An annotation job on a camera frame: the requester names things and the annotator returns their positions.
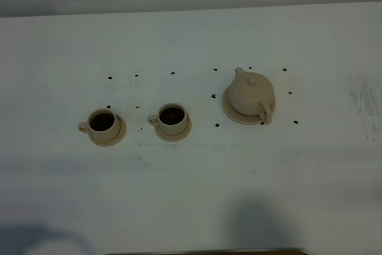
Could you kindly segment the beige saucer left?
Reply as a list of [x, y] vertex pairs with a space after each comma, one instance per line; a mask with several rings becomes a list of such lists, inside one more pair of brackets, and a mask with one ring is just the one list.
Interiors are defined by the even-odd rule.
[[126, 131], [127, 131], [127, 124], [126, 124], [125, 120], [123, 118], [121, 118], [119, 115], [117, 115], [116, 117], [119, 120], [120, 125], [121, 125], [121, 129], [120, 129], [120, 132], [118, 133], [118, 135], [112, 140], [102, 142], [102, 141], [97, 141], [91, 134], [89, 134], [88, 137], [90, 138], [90, 140], [95, 145], [101, 146], [101, 147], [109, 147], [109, 146], [116, 145], [117, 143], [119, 143], [124, 138]]

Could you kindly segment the beige teapot saucer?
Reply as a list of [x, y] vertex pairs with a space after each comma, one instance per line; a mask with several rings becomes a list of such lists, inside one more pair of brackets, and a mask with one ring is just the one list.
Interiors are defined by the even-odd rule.
[[264, 125], [266, 122], [266, 117], [264, 115], [256, 115], [256, 116], [245, 116], [240, 113], [238, 113], [234, 108], [231, 106], [229, 102], [229, 96], [228, 96], [228, 88], [223, 93], [222, 96], [222, 107], [226, 115], [232, 119], [235, 122], [238, 122], [240, 124], [244, 125]]

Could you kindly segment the beige teacup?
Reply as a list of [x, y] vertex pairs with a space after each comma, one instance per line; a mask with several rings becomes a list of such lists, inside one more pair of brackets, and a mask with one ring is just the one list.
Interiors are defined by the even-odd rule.
[[163, 105], [156, 115], [147, 118], [148, 123], [166, 136], [177, 136], [184, 132], [188, 125], [185, 108], [178, 103]]
[[89, 115], [86, 122], [78, 124], [78, 130], [91, 135], [98, 142], [108, 142], [120, 133], [121, 123], [116, 113], [109, 109], [98, 109]]

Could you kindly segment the beige teacup middle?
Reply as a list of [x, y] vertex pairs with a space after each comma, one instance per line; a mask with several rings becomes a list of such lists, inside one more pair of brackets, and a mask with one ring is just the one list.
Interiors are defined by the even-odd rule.
[[177, 136], [184, 132], [188, 125], [185, 108], [178, 103], [163, 105], [156, 115], [147, 118], [148, 123], [166, 136]]

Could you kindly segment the beige ceramic teapot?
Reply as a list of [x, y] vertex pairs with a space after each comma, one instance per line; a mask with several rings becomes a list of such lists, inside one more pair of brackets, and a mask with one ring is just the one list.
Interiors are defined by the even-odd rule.
[[275, 111], [275, 92], [272, 83], [263, 75], [235, 69], [235, 78], [228, 86], [231, 106], [245, 116], [264, 115], [265, 124], [272, 121]]

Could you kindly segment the beige saucer middle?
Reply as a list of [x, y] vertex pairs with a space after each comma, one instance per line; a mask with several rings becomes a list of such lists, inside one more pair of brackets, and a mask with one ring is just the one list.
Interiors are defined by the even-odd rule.
[[191, 121], [189, 116], [187, 117], [186, 129], [178, 135], [165, 134], [164, 132], [162, 132], [160, 130], [159, 127], [154, 127], [154, 131], [155, 131], [156, 135], [160, 139], [167, 141], [167, 142], [177, 142], [177, 141], [183, 140], [189, 135], [191, 130], [192, 130], [192, 121]]

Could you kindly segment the beige teacup left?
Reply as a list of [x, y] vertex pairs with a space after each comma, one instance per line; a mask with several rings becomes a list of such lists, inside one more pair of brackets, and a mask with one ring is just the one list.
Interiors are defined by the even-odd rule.
[[78, 130], [91, 135], [98, 142], [108, 142], [120, 133], [121, 123], [116, 113], [109, 109], [98, 109], [89, 115], [86, 122], [78, 124]]

